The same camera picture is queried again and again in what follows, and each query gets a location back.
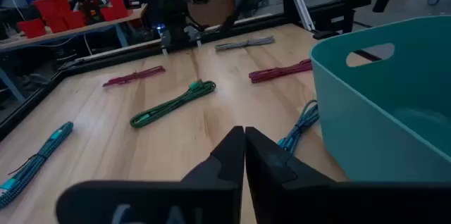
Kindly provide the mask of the teal plastic bin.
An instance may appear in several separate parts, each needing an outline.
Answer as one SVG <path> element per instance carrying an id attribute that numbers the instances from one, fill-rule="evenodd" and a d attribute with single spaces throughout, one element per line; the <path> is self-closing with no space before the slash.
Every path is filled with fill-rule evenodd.
<path id="1" fill-rule="evenodd" d="M 451 182 L 451 15 L 331 37 L 311 60 L 323 140 L 348 178 Z"/>

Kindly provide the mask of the black bracket foot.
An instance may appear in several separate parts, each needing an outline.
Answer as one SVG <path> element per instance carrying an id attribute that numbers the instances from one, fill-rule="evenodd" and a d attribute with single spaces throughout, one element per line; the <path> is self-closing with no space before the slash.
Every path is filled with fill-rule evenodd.
<path id="1" fill-rule="evenodd" d="M 331 31 L 331 30 L 315 31 L 315 33 L 313 34 L 313 38 L 316 40 L 322 40 L 322 39 L 327 39 L 330 37 L 335 37 L 338 35 L 340 35 L 339 32 Z"/>

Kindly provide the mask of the brown cardboard box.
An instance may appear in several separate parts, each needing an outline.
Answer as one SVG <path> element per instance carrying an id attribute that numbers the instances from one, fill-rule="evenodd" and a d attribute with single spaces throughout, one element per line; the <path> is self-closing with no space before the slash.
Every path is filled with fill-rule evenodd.
<path id="1" fill-rule="evenodd" d="M 187 3 L 190 15 L 201 25 L 221 25 L 235 9 L 234 0 L 209 0 L 206 4 Z"/>

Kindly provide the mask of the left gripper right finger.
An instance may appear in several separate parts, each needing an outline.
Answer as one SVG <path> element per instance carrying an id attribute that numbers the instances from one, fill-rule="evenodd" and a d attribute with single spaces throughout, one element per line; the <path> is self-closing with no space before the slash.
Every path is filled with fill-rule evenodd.
<path id="1" fill-rule="evenodd" d="M 246 127 L 258 224 L 451 224 L 451 183 L 337 182 Z"/>

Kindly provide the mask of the silver frame bracket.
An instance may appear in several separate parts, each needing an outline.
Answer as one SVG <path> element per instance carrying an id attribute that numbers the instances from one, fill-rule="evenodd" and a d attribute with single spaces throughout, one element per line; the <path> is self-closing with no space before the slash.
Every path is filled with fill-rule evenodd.
<path id="1" fill-rule="evenodd" d="M 309 14 L 309 11 L 307 9 L 307 5 L 305 4 L 304 0 L 294 0 L 296 9 L 299 14 L 299 18 L 302 22 L 302 25 L 304 29 L 308 31 L 315 30 L 314 22 L 311 19 L 311 16 Z"/>

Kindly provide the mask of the red plastic bin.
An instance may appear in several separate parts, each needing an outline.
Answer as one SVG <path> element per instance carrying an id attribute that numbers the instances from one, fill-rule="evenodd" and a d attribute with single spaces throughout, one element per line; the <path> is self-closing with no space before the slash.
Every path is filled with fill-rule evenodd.
<path id="1" fill-rule="evenodd" d="M 101 15 L 105 21 L 113 21 L 117 19 L 116 12 L 112 7 L 100 8 Z"/>
<path id="2" fill-rule="evenodd" d="M 35 0 L 32 4 L 42 17 L 61 15 L 71 10 L 68 0 Z"/>
<path id="3" fill-rule="evenodd" d="M 80 11 L 69 11 L 63 15 L 63 19 L 69 30 L 77 29 L 85 26 L 84 14 Z"/>
<path id="4" fill-rule="evenodd" d="M 64 32 L 68 29 L 63 17 L 59 15 L 47 16 L 44 20 L 53 33 Z"/>
<path id="5" fill-rule="evenodd" d="M 29 39 L 40 37 L 46 34 L 44 23 L 41 19 L 17 22 L 17 26 L 25 33 Z"/>
<path id="6" fill-rule="evenodd" d="M 109 0 L 111 5 L 112 5 L 112 9 L 116 15 L 117 18 L 126 18 L 128 17 L 128 10 L 125 7 L 124 1 L 123 0 Z"/>

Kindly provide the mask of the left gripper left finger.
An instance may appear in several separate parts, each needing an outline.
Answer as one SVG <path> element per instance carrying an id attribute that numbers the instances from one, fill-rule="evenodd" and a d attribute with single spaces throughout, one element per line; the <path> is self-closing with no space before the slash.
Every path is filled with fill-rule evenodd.
<path id="1" fill-rule="evenodd" d="M 90 180 L 56 202 L 59 224 L 238 224 L 245 131 L 233 127 L 180 181 Z"/>

